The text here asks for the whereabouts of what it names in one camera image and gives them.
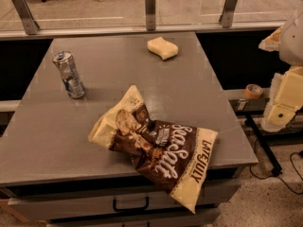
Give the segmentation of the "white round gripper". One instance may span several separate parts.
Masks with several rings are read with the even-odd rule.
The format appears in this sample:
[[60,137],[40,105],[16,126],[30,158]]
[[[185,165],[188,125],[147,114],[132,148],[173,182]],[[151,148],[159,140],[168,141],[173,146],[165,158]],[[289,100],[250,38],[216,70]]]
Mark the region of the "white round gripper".
[[282,61],[292,66],[283,75],[275,73],[271,82],[261,126],[265,131],[284,129],[303,107],[303,7],[271,35],[263,39],[258,48],[273,52],[279,50]]

